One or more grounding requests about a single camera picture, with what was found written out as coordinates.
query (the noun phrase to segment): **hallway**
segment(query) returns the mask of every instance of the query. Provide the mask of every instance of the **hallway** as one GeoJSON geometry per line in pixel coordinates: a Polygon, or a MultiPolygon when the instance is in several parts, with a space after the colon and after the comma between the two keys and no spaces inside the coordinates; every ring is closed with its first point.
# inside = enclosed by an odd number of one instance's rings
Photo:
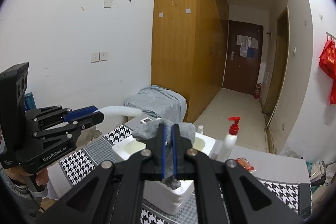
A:
{"type": "Polygon", "coordinates": [[[232,124],[227,119],[232,116],[241,118],[236,145],[268,152],[264,115],[251,95],[221,89],[194,124],[196,128],[202,124],[205,135],[222,140],[232,124]]]}

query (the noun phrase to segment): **white bottle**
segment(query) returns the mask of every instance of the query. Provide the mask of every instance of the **white bottle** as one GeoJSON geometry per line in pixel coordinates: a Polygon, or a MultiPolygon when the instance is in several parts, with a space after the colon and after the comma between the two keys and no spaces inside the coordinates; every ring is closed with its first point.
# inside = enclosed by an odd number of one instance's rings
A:
{"type": "Polygon", "coordinates": [[[229,121],[235,121],[235,122],[230,126],[229,132],[224,137],[223,145],[220,148],[220,151],[218,153],[217,160],[221,162],[225,162],[228,159],[233,147],[235,146],[235,143],[237,140],[237,134],[239,130],[239,126],[238,126],[239,120],[240,120],[240,117],[229,118],[229,121]]]}
{"type": "Polygon", "coordinates": [[[197,133],[199,133],[199,134],[203,134],[203,128],[204,128],[203,125],[200,124],[200,125],[198,126],[197,133]]]}

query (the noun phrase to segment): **door handle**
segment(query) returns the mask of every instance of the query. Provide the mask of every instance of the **door handle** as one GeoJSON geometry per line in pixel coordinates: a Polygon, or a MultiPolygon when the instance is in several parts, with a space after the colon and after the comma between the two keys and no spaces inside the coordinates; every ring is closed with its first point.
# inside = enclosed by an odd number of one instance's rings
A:
{"type": "Polygon", "coordinates": [[[235,52],[231,52],[231,61],[233,60],[233,57],[236,56],[235,52]]]}

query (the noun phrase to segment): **metal screw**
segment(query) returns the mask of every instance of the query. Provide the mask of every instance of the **metal screw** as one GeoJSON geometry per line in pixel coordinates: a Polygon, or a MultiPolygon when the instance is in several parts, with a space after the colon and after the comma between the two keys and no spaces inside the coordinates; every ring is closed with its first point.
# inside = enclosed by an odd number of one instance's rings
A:
{"type": "Polygon", "coordinates": [[[110,169],[112,167],[112,162],[109,160],[104,160],[101,163],[101,167],[103,167],[104,169],[110,169]]]}
{"type": "Polygon", "coordinates": [[[143,150],[141,150],[141,152],[140,152],[140,154],[141,154],[142,156],[144,156],[144,157],[148,157],[148,156],[150,156],[151,153],[152,153],[152,151],[150,151],[149,149],[143,149],[143,150]]]}
{"type": "Polygon", "coordinates": [[[196,156],[196,155],[197,155],[197,150],[194,149],[194,148],[189,148],[189,149],[187,150],[187,154],[188,154],[189,156],[196,156]]]}
{"type": "Polygon", "coordinates": [[[235,160],[227,160],[226,165],[231,168],[235,168],[237,166],[237,162],[235,160]]]}

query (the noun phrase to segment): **red pump cap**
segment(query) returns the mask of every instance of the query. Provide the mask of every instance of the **red pump cap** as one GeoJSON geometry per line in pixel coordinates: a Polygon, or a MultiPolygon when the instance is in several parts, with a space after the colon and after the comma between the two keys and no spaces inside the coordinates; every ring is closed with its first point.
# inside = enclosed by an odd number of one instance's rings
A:
{"type": "Polygon", "coordinates": [[[233,123],[230,126],[229,134],[231,134],[231,135],[237,135],[238,130],[239,130],[239,126],[238,126],[239,120],[240,120],[240,117],[230,117],[229,118],[229,121],[235,121],[235,123],[233,123]]]}

